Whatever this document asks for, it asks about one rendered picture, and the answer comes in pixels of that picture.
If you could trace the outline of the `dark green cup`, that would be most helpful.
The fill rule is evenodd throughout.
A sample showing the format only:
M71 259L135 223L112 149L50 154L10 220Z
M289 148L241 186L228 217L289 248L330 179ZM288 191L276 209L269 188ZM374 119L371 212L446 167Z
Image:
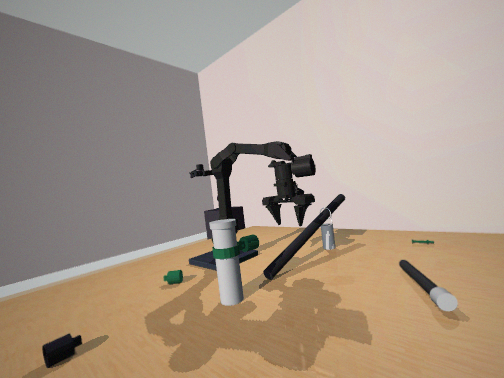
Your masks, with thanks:
M213 258L215 259L227 259L232 258L240 254L240 250L243 252L251 251L259 247L259 239L256 235L248 235L241 237L237 242L237 245L226 249L215 249L213 250Z

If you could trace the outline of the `small green cylinder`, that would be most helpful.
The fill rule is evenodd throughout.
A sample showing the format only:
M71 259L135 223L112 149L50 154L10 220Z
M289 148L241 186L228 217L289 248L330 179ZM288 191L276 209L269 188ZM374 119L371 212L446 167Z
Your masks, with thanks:
M169 271L167 275L163 276L164 281L170 284L178 284L183 281L182 270Z

